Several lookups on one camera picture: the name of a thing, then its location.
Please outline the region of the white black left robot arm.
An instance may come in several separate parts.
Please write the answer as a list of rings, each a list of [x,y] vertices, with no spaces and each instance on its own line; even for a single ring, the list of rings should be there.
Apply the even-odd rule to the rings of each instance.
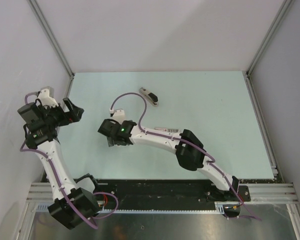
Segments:
[[[96,230],[98,226],[92,218],[100,209],[97,198],[101,188],[93,182],[84,188],[77,185],[64,161],[57,131],[59,127],[79,122],[84,109],[67,97],[63,102],[68,111],[64,111],[54,98],[43,96],[18,109],[25,121],[25,141],[20,151],[35,153],[43,165],[52,190],[50,215],[69,230],[81,223]]]

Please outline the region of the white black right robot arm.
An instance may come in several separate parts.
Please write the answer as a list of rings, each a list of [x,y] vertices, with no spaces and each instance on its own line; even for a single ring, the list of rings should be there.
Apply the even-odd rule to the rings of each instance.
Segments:
[[[204,150],[203,144],[191,130],[185,129],[181,133],[163,132],[131,120],[120,123],[107,118],[101,123],[98,132],[107,137],[111,147],[147,145],[166,150],[176,156],[183,169],[198,171],[214,184],[210,195],[215,201],[239,199],[239,180],[216,164],[216,160]]]

